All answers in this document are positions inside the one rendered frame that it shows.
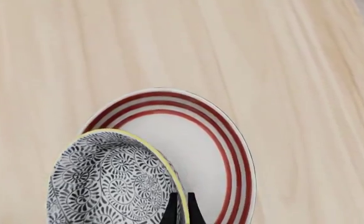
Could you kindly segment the black patterned bowl yellow rim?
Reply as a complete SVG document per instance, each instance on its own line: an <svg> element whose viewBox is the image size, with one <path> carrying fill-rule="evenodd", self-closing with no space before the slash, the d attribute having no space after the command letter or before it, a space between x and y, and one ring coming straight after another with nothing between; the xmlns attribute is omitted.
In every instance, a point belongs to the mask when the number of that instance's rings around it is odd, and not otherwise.
<svg viewBox="0 0 364 224"><path fill-rule="evenodd" d="M160 224L171 195L175 224L190 224L184 188L161 152L122 130L92 130L54 165L47 224Z"/></svg>

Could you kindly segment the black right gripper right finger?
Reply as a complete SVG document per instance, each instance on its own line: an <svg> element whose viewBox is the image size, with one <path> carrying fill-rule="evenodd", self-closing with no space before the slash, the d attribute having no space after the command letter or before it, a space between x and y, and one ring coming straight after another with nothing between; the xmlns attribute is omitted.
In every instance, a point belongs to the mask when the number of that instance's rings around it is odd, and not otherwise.
<svg viewBox="0 0 364 224"><path fill-rule="evenodd" d="M205 220L203 219L203 216L198 207L195 194L192 192L188 193L188 208L189 208L190 224L205 224Z"/></svg>

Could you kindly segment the white plate with red rings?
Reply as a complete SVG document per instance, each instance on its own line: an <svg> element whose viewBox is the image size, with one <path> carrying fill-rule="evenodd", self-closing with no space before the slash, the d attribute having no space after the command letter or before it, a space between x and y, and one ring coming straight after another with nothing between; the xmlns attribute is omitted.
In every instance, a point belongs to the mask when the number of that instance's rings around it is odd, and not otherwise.
<svg viewBox="0 0 364 224"><path fill-rule="evenodd" d="M105 106L82 132L120 129L142 138L174 166L207 224L251 224L256 175L248 145L217 106L188 91L151 88Z"/></svg>

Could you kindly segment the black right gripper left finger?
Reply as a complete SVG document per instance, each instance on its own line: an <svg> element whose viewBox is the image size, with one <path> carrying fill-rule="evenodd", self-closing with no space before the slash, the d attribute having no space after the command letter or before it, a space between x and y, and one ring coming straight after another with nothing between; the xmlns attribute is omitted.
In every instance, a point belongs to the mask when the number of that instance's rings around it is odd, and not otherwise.
<svg viewBox="0 0 364 224"><path fill-rule="evenodd" d="M166 210L162 216L161 224L177 224L178 216L178 193L172 192Z"/></svg>

